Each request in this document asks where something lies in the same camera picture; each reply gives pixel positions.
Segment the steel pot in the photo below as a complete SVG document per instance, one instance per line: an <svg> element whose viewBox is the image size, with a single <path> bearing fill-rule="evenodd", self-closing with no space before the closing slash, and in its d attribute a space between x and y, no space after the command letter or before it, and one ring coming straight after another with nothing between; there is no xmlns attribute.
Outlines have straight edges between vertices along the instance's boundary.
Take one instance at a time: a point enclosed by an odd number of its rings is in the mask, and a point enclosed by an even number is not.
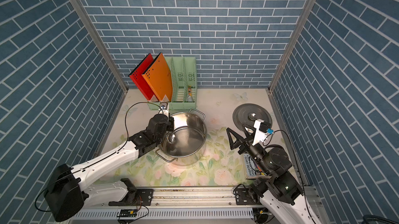
<svg viewBox="0 0 399 224"><path fill-rule="evenodd" d="M207 139L205 114L197 109L188 112L178 112L171 115L174 118L174 132L177 142L171 145L167 142L168 131L155 154L164 162L175 166L190 166L198 162L204 155Z"/></svg>

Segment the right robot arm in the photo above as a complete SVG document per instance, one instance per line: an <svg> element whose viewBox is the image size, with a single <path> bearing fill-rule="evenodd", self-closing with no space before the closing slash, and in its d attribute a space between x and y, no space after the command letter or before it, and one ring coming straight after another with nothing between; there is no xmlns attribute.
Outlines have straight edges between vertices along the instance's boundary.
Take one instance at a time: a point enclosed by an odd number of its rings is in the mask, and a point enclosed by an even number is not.
<svg viewBox="0 0 399 224"><path fill-rule="evenodd" d="M293 166L287 152L280 145L261 143L272 138L274 131L260 127L244 127L245 137L227 128L231 150L248 154L266 175L255 179L247 192L282 224L320 224L321 221L308 203L303 185L289 172Z"/></svg>

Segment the metal ladle spoon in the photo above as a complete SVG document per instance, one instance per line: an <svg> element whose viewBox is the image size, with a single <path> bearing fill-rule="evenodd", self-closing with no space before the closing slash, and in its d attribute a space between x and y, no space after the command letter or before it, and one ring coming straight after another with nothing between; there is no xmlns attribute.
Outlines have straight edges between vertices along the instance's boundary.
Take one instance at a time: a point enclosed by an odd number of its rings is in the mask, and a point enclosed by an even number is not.
<svg viewBox="0 0 399 224"><path fill-rule="evenodd" d="M169 144L174 145L177 142L177 137L174 131L170 131L167 136L166 140Z"/></svg>

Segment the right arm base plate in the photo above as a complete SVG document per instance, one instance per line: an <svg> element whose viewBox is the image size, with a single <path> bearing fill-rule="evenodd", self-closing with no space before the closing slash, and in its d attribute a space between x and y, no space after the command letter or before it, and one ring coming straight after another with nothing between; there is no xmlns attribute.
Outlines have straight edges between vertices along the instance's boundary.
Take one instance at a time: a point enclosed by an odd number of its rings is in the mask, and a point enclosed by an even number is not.
<svg viewBox="0 0 399 224"><path fill-rule="evenodd" d="M260 197L252 189L234 189L236 205L261 205Z"/></svg>

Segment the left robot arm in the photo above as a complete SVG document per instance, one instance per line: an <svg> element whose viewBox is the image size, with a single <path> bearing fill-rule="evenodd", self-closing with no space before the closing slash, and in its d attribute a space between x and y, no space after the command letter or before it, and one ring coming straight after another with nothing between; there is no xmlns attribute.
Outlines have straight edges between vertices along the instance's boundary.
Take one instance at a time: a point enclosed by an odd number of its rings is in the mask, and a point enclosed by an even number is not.
<svg viewBox="0 0 399 224"><path fill-rule="evenodd" d="M123 145L82 164L56 167L42 193L55 221L66 221L92 203L94 194L86 189L108 172L154 150L173 127L173 117L156 114L145 130L128 137Z"/></svg>

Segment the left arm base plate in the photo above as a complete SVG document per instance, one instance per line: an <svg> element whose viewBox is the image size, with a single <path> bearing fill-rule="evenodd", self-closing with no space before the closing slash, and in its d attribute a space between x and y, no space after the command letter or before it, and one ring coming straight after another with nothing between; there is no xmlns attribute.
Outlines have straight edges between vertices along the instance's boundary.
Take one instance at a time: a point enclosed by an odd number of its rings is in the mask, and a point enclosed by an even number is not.
<svg viewBox="0 0 399 224"><path fill-rule="evenodd" d="M109 202L109 206L150 206L153 194L153 189L128 190L120 201Z"/></svg>

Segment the steel pot lid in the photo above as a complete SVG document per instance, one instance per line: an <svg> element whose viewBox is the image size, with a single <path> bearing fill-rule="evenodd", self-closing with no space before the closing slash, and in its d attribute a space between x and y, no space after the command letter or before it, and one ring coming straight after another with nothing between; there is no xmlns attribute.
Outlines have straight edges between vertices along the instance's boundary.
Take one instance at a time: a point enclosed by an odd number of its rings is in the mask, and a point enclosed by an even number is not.
<svg viewBox="0 0 399 224"><path fill-rule="evenodd" d="M244 124L253 127L256 120L263 120L268 128L271 128L273 123L269 112L253 103L239 105L234 110L232 118L235 126L241 131L244 131Z"/></svg>

